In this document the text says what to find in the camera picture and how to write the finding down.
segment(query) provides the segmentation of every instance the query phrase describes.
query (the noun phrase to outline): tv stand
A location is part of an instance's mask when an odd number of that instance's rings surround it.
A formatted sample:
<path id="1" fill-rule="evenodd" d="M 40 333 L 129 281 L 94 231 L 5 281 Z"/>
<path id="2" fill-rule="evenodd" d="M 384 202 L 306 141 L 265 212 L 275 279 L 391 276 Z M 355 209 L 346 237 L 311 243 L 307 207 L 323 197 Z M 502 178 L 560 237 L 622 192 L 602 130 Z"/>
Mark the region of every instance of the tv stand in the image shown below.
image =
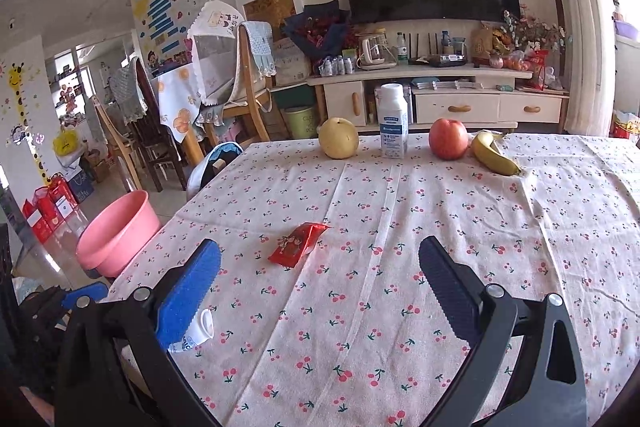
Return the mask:
<path id="1" fill-rule="evenodd" d="M 377 131 L 378 124 L 367 120 L 365 93 L 370 84 L 397 80 L 407 83 L 422 76 L 466 77 L 481 83 L 484 89 L 415 89 L 412 88 L 414 123 L 409 129 L 428 130 L 438 118 L 462 121 L 468 128 L 515 129 L 521 122 L 557 123 L 558 133 L 564 129 L 569 95 L 498 91 L 495 86 L 515 86 L 517 78 L 531 78 L 530 71 L 494 70 L 472 64 L 452 68 L 430 66 L 397 66 L 388 70 L 359 71 L 338 76 L 315 76 L 306 83 L 316 88 L 320 120 L 339 117 L 353 123 L 359 132 Z"/>

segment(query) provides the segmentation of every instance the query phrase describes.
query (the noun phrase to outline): apple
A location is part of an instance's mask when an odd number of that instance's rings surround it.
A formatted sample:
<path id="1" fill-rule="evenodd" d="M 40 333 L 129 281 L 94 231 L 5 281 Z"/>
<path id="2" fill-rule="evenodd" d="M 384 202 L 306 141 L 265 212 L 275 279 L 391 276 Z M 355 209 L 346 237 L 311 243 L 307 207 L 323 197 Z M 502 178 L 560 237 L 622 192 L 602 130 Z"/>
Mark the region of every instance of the apple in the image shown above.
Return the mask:
<path id="1" fill-rule="evenodd" d="M 462 158 L 469 147 L 465 125 L 458 120 L 440 118 L 429 130 L 429 147 L 442 160 Z"/>
<path id="2" fill-rule="evenodd" d="M 353 123 L 344 118 L 330 118 L 322 124 L 318 141 L 324 154 L 334 160 L 350 158 L 358 150 L 360 137 Z"/>

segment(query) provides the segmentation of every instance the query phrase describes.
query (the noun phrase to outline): yellow plastic bag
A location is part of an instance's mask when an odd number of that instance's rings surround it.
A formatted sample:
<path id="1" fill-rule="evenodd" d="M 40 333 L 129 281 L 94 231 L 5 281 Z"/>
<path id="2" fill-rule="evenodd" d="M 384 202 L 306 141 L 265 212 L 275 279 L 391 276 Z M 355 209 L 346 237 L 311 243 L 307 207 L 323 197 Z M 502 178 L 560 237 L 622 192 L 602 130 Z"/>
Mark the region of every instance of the yellow plastic bag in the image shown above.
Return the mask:
<path id="1" fill-rule="evenodd" d="M 78 133 L 73 129 L 63 129 L 60 134 L 53 139 L 53 150 L 58 156 L 66 156 L 75 152 L 80 147 Z"/>

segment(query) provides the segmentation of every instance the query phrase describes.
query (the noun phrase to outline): gold panel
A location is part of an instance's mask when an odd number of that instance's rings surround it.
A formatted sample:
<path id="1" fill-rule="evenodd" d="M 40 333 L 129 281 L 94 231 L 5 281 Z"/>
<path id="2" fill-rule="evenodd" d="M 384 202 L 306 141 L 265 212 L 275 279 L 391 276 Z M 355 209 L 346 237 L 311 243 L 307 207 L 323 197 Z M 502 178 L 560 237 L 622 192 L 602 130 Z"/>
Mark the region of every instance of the gold panel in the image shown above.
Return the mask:
<path id="1" fill-rule="evenodd" d="M 286 17 L 296 14 L 293 0 L 255 0 L 244 5 L 248 21 L 265 21 L 273 28 L 273 40 L 284 38 L 280 25 Z"/>

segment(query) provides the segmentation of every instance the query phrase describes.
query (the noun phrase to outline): white curtain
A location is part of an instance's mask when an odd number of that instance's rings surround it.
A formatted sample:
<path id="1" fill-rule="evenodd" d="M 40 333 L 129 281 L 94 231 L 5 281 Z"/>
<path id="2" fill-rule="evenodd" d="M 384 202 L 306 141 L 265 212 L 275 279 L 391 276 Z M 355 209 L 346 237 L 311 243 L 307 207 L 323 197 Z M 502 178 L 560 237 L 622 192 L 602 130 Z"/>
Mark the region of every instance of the white curtain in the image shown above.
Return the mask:
<path id="1" fill-rule="evenodd" d="M 608 136 L 616 83 L 613 0 L 562 0 L 566 19 L 566 74 L 570 98 L 564 128 Z"/>

